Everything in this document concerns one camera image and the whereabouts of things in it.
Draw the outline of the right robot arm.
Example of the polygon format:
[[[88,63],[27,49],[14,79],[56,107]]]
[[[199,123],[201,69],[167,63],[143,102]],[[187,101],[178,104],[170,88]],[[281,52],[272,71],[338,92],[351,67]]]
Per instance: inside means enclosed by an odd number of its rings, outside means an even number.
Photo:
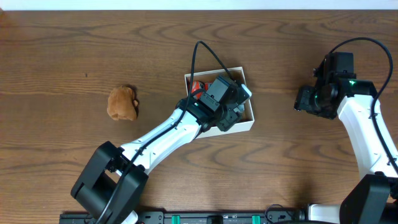
[[[397,223],[397,149],[383,120],[374,84],[358,80],[352,53],[325,56],[317,82],[299,89],[294,108],[338,118],[356,157],[360,181],[341,205],[312,204],[307,220],[322,223]]]

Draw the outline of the red toy fire truck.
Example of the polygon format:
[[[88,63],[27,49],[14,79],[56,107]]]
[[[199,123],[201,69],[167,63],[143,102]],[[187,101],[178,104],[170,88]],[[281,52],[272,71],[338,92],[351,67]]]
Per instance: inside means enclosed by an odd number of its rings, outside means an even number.
[[[211,82],[205,83],[205,85],[204,85],[204,87],[205,87],[205,91],[208,91],[208,90],[209,90],[209,88],[211,87],[211,85],[212,85],[212,83],[211,83]]]

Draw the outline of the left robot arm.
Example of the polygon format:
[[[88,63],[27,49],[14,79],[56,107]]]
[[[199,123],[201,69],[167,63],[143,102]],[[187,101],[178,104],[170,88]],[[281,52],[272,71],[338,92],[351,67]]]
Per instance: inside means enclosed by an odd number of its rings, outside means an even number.
[[[137,223],[134,209],[149,173],[213,126],[229,131],[251,96],[245,84],[219,75],[201,97],[189,94],[181,99],[172,115],[143,137],[119,147],[109,141],[100,145],[71,190],[92,216],[88,223]]]

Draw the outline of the red toy ball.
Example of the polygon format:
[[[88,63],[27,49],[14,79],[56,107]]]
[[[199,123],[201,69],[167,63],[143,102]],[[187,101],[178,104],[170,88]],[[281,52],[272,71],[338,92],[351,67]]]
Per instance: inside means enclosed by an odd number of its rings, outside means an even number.
[[[199,99],[202,93],[205,92],[205,84],[200,81],[193,81],[190,87],[191,96],[195,99]]]

